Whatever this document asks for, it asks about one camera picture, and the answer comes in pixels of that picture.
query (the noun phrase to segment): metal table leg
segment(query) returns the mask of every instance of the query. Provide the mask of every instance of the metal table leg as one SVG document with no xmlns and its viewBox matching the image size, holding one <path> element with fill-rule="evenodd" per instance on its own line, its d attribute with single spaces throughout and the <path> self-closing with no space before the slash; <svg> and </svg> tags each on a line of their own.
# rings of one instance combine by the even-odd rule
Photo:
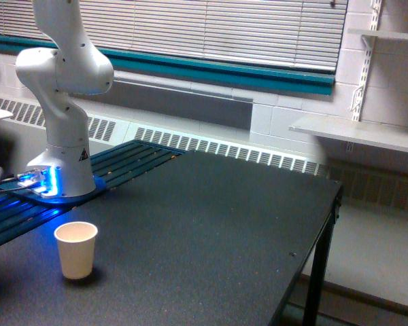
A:
<svg viewBox="0 0 408 326">
<path fill-rule="evenodd" d="M 337 205 L 335 205 L 335 208 L 326 223 L 326 227 L 316 244 L 316 252 L 314 253 L 313 267 L 311 269 L 308 286 L 307 303 L 305 304 L 303 326 L 314 326 L 316 324 L 320 295 L 322 293 L 322 285 L 325 279 L 326 262 L 328 261 L 331 238 L 333 237 L 334 224 L 337 218 L 336 208 Z"/>
</svg>

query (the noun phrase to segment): window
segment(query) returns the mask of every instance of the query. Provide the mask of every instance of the window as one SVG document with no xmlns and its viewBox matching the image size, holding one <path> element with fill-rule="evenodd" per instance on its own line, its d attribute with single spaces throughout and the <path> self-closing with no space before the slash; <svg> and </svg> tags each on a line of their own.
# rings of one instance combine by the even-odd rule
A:
<svg viewBox="0 0 408 326">
<path fill-rule="evenodd" d="M 104 48 L 333 73 L 347 0 L 80 0 Z M 30 0 L 0 0 L 0 35 L 46 39 Z"/>
</svg>

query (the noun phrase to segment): table surface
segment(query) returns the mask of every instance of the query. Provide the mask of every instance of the table surface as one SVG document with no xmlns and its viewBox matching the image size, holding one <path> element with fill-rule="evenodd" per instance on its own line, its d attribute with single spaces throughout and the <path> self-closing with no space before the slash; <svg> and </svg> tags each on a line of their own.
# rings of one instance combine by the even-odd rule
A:
<svg viewBox="0 0 408 326">
<path fill-rule="evenodd" d="M 0 325 L 268 325 L 340 187 L 182 155 L 1 246 Z M 99 235 L 93 273 L 71 282 L 53 231 L 76 220 Z"/>
</svg>

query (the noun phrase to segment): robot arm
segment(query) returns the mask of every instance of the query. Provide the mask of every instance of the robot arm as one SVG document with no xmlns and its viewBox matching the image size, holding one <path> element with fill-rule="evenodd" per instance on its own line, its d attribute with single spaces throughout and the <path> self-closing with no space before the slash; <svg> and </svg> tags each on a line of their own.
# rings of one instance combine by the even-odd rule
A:
<svg viewBox="0 0 408 326">
<path fill-rule="evenodd" d="M 46 198 L 81 196 L 95 188 L 88 117 L 68 93 L 105 93 L 114 70 L 85 33 L 79 0 L 33 0 L 33 9 L 38 28 L 58 46 L 23 50 L 16 61 L 18 78 L 37 97 L 46 118 L 47 149 L 29 162 L 28 170 L 47 170 L 54 182 L 33 191 Z"/>
</svg>

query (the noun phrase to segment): window sill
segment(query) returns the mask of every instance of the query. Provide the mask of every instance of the window sill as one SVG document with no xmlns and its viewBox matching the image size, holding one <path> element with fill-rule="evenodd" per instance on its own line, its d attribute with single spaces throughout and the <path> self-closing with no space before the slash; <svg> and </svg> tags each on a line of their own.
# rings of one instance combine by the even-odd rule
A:
<svg viewBox="0 0 408 326">
<path fill-rule="evenodd" d="M 21 50 L 34 47 L 55 48 L 56 46 L 48 41 L 0 35 L 0 52 L 17 54 Z M 216 82 L 238 88 L 331 95 L 335 82 L 334 75 L 321 73 L 252 67 L 107 48 L 101 48 L 100 51 L 118 70 Z"/>
</svg>

